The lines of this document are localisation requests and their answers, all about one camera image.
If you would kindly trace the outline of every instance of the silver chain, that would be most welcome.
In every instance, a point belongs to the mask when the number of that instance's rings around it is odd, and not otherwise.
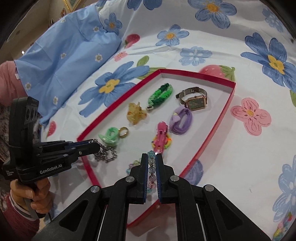
[[[89,143],[98,143],[100,145],[100,151],[97,153],[94,153],[94,158],[97,161],[105,161],[105,163],[108,163],[110,161],[113,161],[117,157],[116,150],[110,146],[104,146],[103,144],[99,143],[97,139],[92,139],[89,141]],[[111,151],[112,156],[108,157],[109,151]]]

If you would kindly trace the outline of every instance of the watch face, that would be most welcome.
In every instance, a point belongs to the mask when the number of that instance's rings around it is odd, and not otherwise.
[[[192,100],[188,101],[187,105],[191,111],[204,109],[205,108],[205,99],[203,97],[192,99]]]

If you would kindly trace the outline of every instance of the screw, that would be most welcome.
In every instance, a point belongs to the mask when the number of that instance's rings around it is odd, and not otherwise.
[[[176,181],[179,181],[180,178],[176,175],[173,175],[173,176],[170,176],[170,179],[171,181],[176,182]]]
[[[92,186],[91,187],[91,192],[93,192],[93,193],[96,193],[96,192],[98,192],[100,190],[100,187],[99,186]]]
[[[212,185],[206,185],[205,190],[207,190],[208,192],[211,192],[211,191],[214,191],[214,187]]]
[[[135,180],[134,177],[131,177],[131,176],[126,177],[126,181],[127,181],[128,183],[131,183],[131,182],[133,182],[134,180]]]

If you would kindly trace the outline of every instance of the watch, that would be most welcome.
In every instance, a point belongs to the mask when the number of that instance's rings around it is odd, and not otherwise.
[[[185,95],[192,93],[201,93],[202,95],[194,96],[188,98],[187,100],[182,100]],[[180,99],[181,104],[191,111],[204,109],[207,105],[207,92],[199,87],[191,87],[183,90],[176,95],[176,99]]]

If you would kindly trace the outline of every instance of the purple scrunchie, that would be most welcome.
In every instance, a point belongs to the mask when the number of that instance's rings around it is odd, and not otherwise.
[[[184,115],[187,115],[187,118],[182,127],[180,127],[181,119]],[[174,113],[170,119],[170,131],[174,134],[184,134],[188,131],[192,122],[192,113],[185,106],[181,105],[174,110]]]

